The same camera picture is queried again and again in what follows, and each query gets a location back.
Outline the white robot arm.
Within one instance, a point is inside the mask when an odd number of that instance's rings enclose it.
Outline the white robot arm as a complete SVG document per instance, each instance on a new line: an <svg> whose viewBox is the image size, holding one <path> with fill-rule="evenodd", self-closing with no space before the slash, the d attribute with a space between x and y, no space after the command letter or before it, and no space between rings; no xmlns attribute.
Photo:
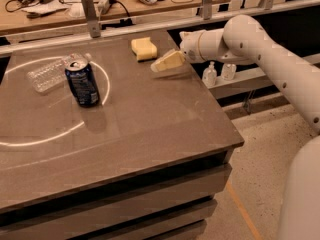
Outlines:
<svg viewBox="0 0 320 240"><path fill-rule="evenodd" d="M161 72L183 62L255 63L317 136L295 155L283 196L277 240L320 240L320 70L277 44L254 18L237 15L218 30L182 32L180 49L151 64Z"/></svg>

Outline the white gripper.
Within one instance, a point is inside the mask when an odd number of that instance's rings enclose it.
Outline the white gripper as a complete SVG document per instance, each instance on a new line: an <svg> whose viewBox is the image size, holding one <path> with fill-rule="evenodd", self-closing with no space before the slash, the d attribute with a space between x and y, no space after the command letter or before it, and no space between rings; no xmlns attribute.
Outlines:
<svg viewBox="0 0 320 240"><path fill-rule="evenodd" d="M172 49L165 53L162 57L157 59L155 62L151 64L151 70L153 72L162 72L168 69L173 69L182 66L185 61L185 58L190 63L199 62L199 33L182 31L179 33L179 35L181 38L181 51Z"/></svg>

